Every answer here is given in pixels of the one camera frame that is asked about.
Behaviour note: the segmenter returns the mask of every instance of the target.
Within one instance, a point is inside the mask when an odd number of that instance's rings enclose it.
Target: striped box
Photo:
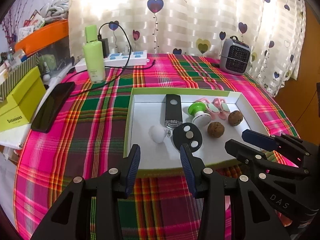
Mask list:
[[[9,73],[8,78],[0,85],[0,102],[3,102],[6,99],[16,84],[18,84],[30,69],[37,66],[39,61],[38,54],[34,54]]]

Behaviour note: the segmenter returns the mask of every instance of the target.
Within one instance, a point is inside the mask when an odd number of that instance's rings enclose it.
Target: heart-patterned curtain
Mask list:
[[[83,55],[85,26],[110,21],[124,28],[133,50],[149,53],[220,58],[225,39],[235,35],[251,49],[247,73],[275,96],[297,78],[306,13],[304,0],[72,0],[72,55]],[[101,31],[111,53],[127,45],[114,23]]]

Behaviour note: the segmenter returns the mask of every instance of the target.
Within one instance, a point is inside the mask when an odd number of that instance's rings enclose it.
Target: white power strip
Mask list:
[[[104,58],[104,65],[110,67],[123,67],[127,63],[128,55],[122,55],[122,53],[110,54],[107,58]],[[128,66],[144,66],[149,62],[147,59],[146,51],[132,52]],[[87,70],[85,59],[81,59],[75,66],[77,72]]]

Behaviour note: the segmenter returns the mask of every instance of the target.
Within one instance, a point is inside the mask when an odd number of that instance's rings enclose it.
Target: small bottle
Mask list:
[[[106,79],[103,62],[102,42],[98,41],[97,26],[89,25],[85,28],[87,43],[83,46],[85,63],[93,84],[102,83]]]

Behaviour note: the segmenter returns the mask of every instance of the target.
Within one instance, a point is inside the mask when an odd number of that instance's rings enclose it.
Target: portable heater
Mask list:
[[[239,41],[236,36],[231,36],[223,44],[220,69],[230,74],[242,75],[247,68],[249,58],[249,46]]]

